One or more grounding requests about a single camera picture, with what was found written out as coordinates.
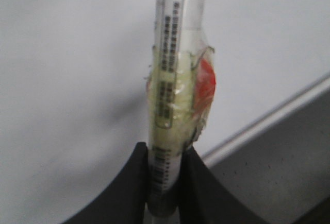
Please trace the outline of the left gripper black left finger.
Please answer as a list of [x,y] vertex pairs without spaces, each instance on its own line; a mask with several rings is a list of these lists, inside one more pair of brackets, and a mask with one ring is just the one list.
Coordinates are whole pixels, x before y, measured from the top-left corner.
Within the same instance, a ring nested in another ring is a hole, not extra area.
[[65,223],[143,223],[147,180],[147,146],[138,142],[105,190]]

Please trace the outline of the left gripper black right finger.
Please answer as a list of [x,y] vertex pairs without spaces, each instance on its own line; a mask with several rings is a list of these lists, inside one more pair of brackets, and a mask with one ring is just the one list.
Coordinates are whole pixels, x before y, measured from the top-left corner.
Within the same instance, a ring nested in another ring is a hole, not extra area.
[[266,223],[220,184],[193,147],[181,161],[178,208],[181,223]]

